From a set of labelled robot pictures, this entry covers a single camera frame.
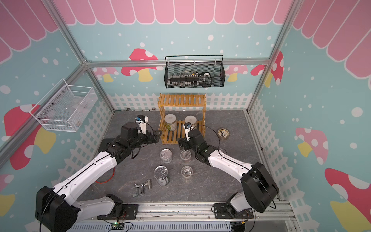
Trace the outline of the red seed plastic jar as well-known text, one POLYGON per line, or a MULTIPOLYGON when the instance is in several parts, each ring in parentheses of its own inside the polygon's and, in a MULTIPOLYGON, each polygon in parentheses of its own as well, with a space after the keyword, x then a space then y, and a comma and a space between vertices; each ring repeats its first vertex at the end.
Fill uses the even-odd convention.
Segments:
POLYGON ((182 162, 189 162, 192 158, 192 154, 189 150, 183 150, 181 153, 180 153, 180 158, 181 158, 181 161, 182 162))

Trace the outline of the wooden two-tier shelf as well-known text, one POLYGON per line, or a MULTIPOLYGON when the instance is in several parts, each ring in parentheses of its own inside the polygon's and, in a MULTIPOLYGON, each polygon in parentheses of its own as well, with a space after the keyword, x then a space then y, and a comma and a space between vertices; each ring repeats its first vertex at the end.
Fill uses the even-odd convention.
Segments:
POLYGON ((197 119, 202 135, 205 135, 206 95, 201 94, 160 94, 158 109, 160 112, 159 128, 162 130, 161 141, 164 145, 176 145, 178 139, 185 138, 183 125, 185 117, 192 115, 197 119), (174 114, 177 118, 177 129, 169 131, 165 128, 164 117, 174 114))

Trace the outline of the purple label tin can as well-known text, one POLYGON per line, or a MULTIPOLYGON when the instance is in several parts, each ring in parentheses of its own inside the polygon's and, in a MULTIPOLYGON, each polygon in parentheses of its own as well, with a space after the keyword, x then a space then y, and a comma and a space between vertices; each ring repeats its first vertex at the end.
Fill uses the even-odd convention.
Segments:
POLYGON ((173 160, 172 151, 170 149, 167 149, 167 148, 166 149, 163 149, 160 152, 160 159, 165 164, 171 163, 172 160, 173 160))

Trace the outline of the small clear lid jar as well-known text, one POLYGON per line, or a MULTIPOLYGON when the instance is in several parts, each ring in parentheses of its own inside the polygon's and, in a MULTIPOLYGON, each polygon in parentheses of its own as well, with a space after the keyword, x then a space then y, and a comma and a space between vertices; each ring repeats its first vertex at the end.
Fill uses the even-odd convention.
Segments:
POLYGON ((190 166, 184 166, 181 169, 181 175, 185 179, 190 179, 193 176, 193 169, 190 166))

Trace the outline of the tall silver pull-tab can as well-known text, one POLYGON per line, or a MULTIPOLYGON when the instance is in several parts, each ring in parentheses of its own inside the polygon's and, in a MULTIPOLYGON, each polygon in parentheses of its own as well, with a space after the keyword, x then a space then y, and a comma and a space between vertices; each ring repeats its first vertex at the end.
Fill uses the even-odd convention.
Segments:
POLYGON ((168 169, 167 167, 165 166, 158 166, 155 170, 154 170, 154 177, 157 181, 157 183, 164 187, 166 185, 168 185, 169 183, 169 179, 168 179, 168 169))

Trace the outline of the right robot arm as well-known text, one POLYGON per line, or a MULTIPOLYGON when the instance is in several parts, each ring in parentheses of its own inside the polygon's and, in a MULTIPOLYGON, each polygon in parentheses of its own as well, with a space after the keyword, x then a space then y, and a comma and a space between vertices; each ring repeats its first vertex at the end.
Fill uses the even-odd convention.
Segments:
POLYGON ((198 161, 227 173, 241 183, 243 192, 232 196, 227 203, 233 212, 252 208, 263 213, 279 193, 277 184, 262 163, 245 163, 228 156, 221 149, 208 145, 197 129, 186 133, 186 138, 179 139, 178 145, 181 150, 193 150, 198 161))

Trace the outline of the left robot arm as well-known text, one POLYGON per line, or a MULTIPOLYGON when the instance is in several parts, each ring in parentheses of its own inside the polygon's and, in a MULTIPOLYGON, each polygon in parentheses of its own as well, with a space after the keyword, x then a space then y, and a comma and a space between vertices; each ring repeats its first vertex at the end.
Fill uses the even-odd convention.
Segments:
POLYGON ((49 188, 44 186, 36 194, 35 217, 40 226, 51 232, 66 232, 75 223, 93 217, 118 219, 123 214, 123 202, 112 194, 79 202, 80 195, 107 171, 114 169, 125 158, 135 158, 133 150, 159 142, 160 130, 148 131, 144 122, 128 122, 121 133, 91 162, 75 174, 49 188))

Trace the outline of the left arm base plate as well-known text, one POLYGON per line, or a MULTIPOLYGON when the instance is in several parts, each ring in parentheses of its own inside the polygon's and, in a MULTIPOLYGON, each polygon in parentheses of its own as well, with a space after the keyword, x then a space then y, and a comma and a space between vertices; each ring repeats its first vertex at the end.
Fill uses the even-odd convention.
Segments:
POLYGON ((138 213, 138 204, 122 204, 115 206, 108 215, 97 216, 98 220, 135 220, 138 213))

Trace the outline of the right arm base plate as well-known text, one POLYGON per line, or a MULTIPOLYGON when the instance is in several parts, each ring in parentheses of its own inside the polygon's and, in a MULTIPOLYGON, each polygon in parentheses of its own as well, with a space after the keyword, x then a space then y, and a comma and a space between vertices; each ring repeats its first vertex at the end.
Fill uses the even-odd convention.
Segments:
POLYGON ((232 208, 232 206, 226 203, 215 203, 211 207, 212 213, 214 213, 215 219, 242 219, 248 220, 254 218, 252 208, 244 209, 238 212, 232 208))

